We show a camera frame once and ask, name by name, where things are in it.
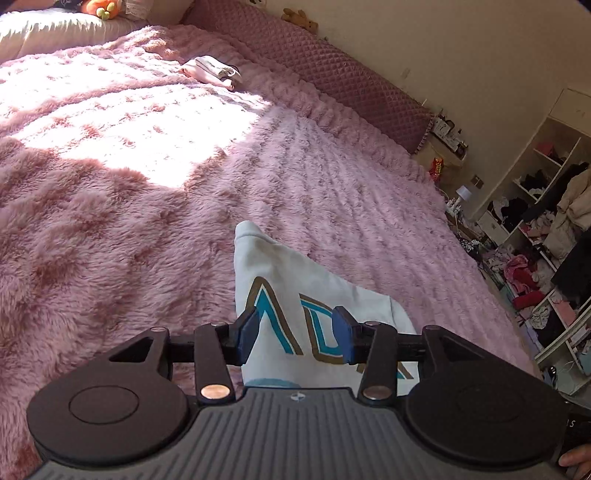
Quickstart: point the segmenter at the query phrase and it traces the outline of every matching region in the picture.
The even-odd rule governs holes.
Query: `stuffed toy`
[[[297,13],[295,13],[290,8],[284,8],[281,19],[291,22],[298,27],[305,28],[308,32],[313,33],[314,35],[318,33],[318,23],[309,20],[303,10],[298,10]]]
[[[85,0],[80,11],[103,20],[115,18],[121,10],[121,0]]]

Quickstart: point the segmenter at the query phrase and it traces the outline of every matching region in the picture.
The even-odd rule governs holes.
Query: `metal screw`
[[[209,400],[221,400],[230,394],[230,389],[226,385],[211,384],[201,389],[202,397]]]
[[[363,391],[363,396],[370,400],[386,400],[391,395],[392,390],[385,385],[372,385]]]

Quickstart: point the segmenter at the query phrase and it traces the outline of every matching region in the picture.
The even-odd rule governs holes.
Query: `human hand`
[[[573,480],[589,479],[587,474],[591,472],[591,443],[569,450],[558,459],[558,464],[560,466],[579,466]]]

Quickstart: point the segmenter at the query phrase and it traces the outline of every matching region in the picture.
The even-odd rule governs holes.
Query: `white pillow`
[[[144,25],[119,17],[103,21],[61,8],[9,12],[0,17],[0,63],[34,53],[100,45]]]

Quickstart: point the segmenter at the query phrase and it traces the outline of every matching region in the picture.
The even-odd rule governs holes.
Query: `pink quilted bed headboard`
[[[432,114],[401,89],[313,34],[235,0],[196,0],[186,24],[229,35],[351,107],[409,153],[423,146]]]

